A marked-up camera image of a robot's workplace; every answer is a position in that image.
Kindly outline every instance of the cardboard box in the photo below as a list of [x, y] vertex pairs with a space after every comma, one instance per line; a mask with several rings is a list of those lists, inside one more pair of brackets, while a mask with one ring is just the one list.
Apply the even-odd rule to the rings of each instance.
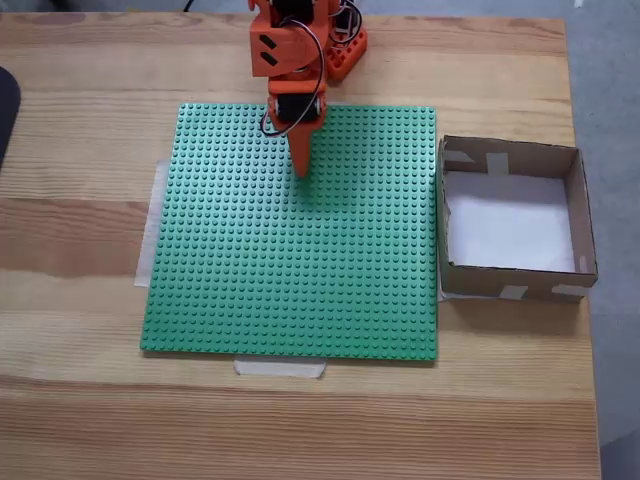
[[598, 267], [580, 150], [445, 136], [437, 174], [445, 296], [587, 295]]

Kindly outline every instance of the masking tape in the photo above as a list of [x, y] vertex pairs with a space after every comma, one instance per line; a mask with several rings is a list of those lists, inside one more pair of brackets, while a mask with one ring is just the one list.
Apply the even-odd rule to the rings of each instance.
[[589, 269], [587, 268], [587, 257], [581, 255], [578, 264], [580, 265], [580, 273], [589, 273]]
[[149, 200], [149, 211], [147, 221], [144, 225], [144, 235], [140, 245], [140, 256], [138, 257], [138, 268], [133, 284], [136, 287], [147, 287], [151, 284], [151, 272], [153, 270], [153, 259], [156, 255], [156, 244], [158, 243], [158, 232], [160, 231], [160, 221], [162, 220], [162, 207], [164, 206], [164, 192], [167, 189], [167, 178], [169, 176], [169, 161], [163, 160], [156, 166], [156, 175], [151, 188], [151, 199]]
[[587, 287], [579, 287], [577, 285], [556, 285], [551, 289], [553, 293], [561, 293], [562, 295], [573, 295], [575, 297], [586, 297], [589, 293]]
[[509, 175], [509, 154], [487, 153], [487, 173], [489, 175]]
[[522, 300], [525, 292], [527, 291], [526, 285], [505, 285], [500, 292], [500, 298], [505, 300]]
[[233, 359], [233, 368], [238, 375], [320, 378], [326, 367], [327, 359], [317, 357], [236, 355]]
[[445, 150], [442, 156], [445, 162], [474, 163], [473, 159], [469, 155], [455, 150]]

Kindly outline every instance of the gray floor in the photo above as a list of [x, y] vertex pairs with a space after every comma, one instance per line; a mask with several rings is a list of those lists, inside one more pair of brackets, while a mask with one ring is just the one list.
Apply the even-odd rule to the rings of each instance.
[[[47, 8], [45, 0], [0, 0]], [[70, 0], [78, 9], [180, 10], [186, 0]], [[600, 442], [640, 427], [640, 0], [360, 0], [363, 13], [562, 17], [578, 145], [587, 163], [600, 281], [591, 295]], [[246, 12], [246, 0], [192, 11]]]

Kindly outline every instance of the wooden table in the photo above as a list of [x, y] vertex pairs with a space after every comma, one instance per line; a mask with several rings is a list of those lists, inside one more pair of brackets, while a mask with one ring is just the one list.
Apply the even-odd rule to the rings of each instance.
[[[441, 304], [434, 368], [320, 380], [145, 358], [133, 277], [185, 101], [262, 102], [250, 16], [0, 16], [23, 104], [0, 173], [0, 477], [598, 478], [588, 305]], [[559, 20], [367, 18], [329, 99], [432, 105], [439, 133], [574, 142]]]

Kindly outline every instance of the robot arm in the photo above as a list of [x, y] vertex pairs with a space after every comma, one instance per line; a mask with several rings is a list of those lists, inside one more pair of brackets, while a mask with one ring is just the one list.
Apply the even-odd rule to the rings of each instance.
[[[287, 135], [296, 174], [309, 171], [311, 135], [327, 113], [327, 80], [341, 81], [367, 48], [362, 15], [351, 0], [249, 0], [253, 75], [269, 77], [269, 137]], [[267, 115], [276, 130], [267, 131]]]

